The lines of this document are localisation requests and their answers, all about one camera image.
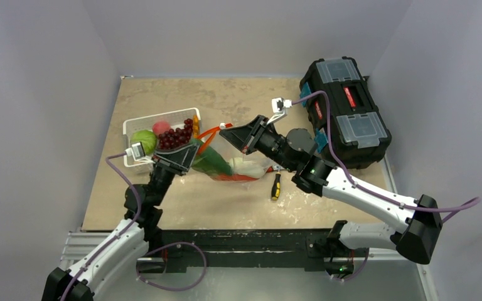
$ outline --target plastic bag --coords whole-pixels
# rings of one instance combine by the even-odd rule
[[[258,180],[269,171],[271,160],[259,153],[242,154],[217,135],[219,130],[219,127],[214,127],[193,139],[201,145],[191,166],[194,170],[216,181],[242,182]]]

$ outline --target yellow screwdriver handle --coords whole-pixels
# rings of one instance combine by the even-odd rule
[[[280,177],[281,176],[282,175],[280,174],[280,172],[277,172],[276,177],[274,178],[274,183],[272,184],[272,189],[270,191],[270,198],[273,201],[278,200],[278,198],[280,197]]]

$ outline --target transparent compartment lid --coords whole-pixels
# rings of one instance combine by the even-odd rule
[[[345,142],[357,141],[358,149],[380,145],[380,138],[387,138],[378,113],[337,116],[337,123]]]
[[[360,80],[354,63],[351,60],[337,58],[320,61],[316,64],[323,83]]]

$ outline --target black toolbox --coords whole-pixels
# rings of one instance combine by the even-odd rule
[[[300,81],[300,97],[324,90],[330,102],[331,144],[346,168],[363,169],[383,159],[391,142],[353,58],[314,61]],[[326,137],[326,100],[318,95],[302,104],[308,110],[321,157],[335,162]]]

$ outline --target plastic basket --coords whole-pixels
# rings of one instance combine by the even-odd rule
[[[171,128],[184,127],[184,120],[198,117],[198,126],[202,129],[202,121],[200,112],[197,108],[186,108],[184,110],[172,111],[134,119],[128,119],[123,122],[123,135],[126,136],[127,147],[130,147],[130,139],[132,135],[140,130],[152,130],[153,125],[158,121],[167,121]],[[153,162],[150,159],[145,161],[134,161],[132,157],[124,156],[125,167],[128,167],[135,174],[144,174],[152,171]]]

